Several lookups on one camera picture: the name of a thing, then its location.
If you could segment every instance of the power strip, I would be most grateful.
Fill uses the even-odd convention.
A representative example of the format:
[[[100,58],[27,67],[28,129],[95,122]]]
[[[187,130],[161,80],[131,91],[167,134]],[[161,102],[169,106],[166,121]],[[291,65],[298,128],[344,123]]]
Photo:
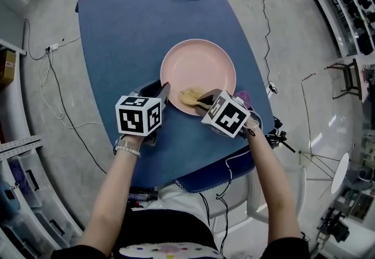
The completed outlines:
[[[54,51],[54,50],[57,50],[59,48],[59,44],[58,43],[55,43],[53,45],[50,45],[49,46],[51,52]]]
[[[276,85],[275,85],[275,83],[273,82],[273,81],[269,81],[269,82],[266,82],[267,83],[267,85],[266,85],[266,87],[265,87],[265,91],[267,92],[267,96],[268,96],[268,99],[270,99],[271,98],[271,96],[273,95],[273,91],[270,89],[270,86],[272,86],[272,87],[274,87],[274,88],[276,88]]]

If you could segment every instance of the pink plate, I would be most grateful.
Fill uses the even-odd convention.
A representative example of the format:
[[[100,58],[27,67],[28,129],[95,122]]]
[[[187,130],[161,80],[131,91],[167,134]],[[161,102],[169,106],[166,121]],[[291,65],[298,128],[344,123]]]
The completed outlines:
[[[181,90],[200,87],[203,91],[218,88],[234,93],[236,71],[228,54],[218,45],[203,40],[189,39],[175,45],[165,55],[160,70],[162,84],[170,82],[169,101],[181,111],[198,115],[194,108],[178,99]]]

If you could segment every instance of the tripod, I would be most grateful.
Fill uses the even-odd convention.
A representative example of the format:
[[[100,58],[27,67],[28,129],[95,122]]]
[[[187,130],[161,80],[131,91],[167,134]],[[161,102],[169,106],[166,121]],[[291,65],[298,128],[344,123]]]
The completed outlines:
[[[290,149],[293,153],[295,153],[295,150],[292,149],[292,147],[285,142],[287,140],[287,133],[285,131],[279,132],[279,129],[282,126],[282,122],[277,117],[274,117],[274,122],[275,122],[274,129],[269,134],[265,135],[271,148],[274,149],[278,147],[279,144],[283,144],[288,149]]]

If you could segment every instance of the bracelet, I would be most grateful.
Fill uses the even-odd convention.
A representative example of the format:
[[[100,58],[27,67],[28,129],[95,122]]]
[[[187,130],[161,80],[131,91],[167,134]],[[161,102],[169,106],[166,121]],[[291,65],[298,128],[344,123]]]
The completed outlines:
[[[134,154],[134,155],[136,155],[136,156],[138,156],[138,157],[141,157],[141,153],[140,153],[140,152],[137,152],[137,151],[134,150],[134,149],[129,149],[129,148],[125,147],[125,146],[117,145],[117,146],[115,147],[116,152],[117,152],[119,149],[122,150],[122,151],[125,151],[125,152],[132,153],[132,154]]]

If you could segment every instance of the cardboard box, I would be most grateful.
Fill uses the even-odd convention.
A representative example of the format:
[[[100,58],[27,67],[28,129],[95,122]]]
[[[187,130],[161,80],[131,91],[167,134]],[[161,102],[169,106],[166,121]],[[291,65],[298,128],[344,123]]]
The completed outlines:
[[[249,117],[250,112],[243,100],[223,90],[201,123],[220,134],[234,138]]]
[[[0,84],[9,84],[14,80],[16,53],[6,50],[0,53]]]
[[[122,96],[116,104],[118,132],[147,136],[162,124],[162,99]]]

